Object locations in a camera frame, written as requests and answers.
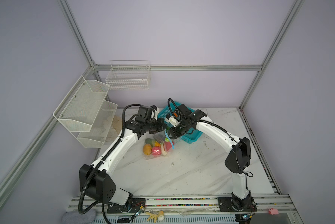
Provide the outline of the clear zip top bag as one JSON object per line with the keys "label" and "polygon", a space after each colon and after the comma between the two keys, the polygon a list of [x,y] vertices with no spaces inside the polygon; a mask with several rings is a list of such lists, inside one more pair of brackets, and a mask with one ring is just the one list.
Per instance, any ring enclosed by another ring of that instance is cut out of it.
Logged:
{"label": "clear zip top bag", "polygon": [[177,143],[181,140],[181,137],[174,139],[172,136],[168,135],[169,127],[162,132],[158,132],[152,135],[152,137],[147,137],[144,140],[144,146],[142,152],[146,160],[167,157],[177,149]]}

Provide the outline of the yellow toy mango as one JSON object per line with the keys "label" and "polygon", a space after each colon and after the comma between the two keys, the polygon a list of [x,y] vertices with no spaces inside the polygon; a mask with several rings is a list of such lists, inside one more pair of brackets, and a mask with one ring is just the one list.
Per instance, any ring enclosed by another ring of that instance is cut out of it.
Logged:
{"label": "yellow toy mango", "polygon": [[151,153],[152,153],[152,145],[145,144],[144,147],[143,147],[143,153],[145,155],[151,155]]}

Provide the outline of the pink toy fruit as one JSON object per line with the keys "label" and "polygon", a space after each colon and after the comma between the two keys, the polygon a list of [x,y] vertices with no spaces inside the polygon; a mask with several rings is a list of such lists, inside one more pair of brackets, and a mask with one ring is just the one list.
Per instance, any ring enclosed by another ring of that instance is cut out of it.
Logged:
{"label": "pink toy fruit", "polygon": [[161,156],[162,155],[161,147],[157,147],[157,146],[153,147],[151,149],[151,155],[154,157]]}

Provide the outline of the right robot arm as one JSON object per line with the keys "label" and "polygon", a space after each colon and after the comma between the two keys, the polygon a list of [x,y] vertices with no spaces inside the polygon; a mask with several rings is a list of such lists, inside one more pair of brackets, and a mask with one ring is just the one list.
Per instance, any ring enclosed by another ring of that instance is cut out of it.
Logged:
{"label": "right robot arm", "polygon": [[252,203],[252,194],[247,186],[247,178],[253,177],[253,174],[245,169],[250,165],[252,157],[250,140],[229,133],[203,111],[191,111],[185,104],[179,105],[175,110],[170,109],[165,121],[172,125],[167,131],[170,139],[180,138],[190,129],[194,129],[212,138],[228,153],[224,163],[232,172],[232,208],[235,211],[248,208]]}

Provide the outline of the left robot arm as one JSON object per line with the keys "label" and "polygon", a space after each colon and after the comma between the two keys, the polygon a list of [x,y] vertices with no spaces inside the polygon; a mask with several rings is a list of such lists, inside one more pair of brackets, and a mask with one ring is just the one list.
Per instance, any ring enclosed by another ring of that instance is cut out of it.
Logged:
{"label": "left robot arm", "polygon": [[84,164],[79,170],[80,197],[79,214],[85,214],[98,203],[115,204],[124,212],[132,208],[132,193],[115,184],[112,175],[128,149],[145,133],[154,134],[166,129],[162,118],[158,118],[159,108],[155,105],[138,104],[138,112],[129,120],[122,116],[122,130],[117,139],[91,165]]}

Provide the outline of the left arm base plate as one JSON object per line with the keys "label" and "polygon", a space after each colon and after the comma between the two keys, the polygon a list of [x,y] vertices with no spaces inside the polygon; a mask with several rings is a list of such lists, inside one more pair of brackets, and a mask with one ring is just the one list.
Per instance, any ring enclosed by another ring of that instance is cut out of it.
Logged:
{"label": "left arm base plate", "polygon": [[107,214],[127,214],[127,213],[136,213],[140,210],[141,207],[146,206],[145,198],[132,198],[127,201],[124,205],[119,205],[116,203],[111,203],[105,205],[105,212]]}

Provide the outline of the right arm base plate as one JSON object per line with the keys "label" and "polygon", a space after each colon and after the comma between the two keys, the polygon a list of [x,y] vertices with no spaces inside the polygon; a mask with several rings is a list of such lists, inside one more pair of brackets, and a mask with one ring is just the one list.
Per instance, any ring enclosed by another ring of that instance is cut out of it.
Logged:
{"label": "right arm base plate", "polygon": [[218,197],[221,212],[256,212],[254,199],[248,195],[245,199],[238,197]]}

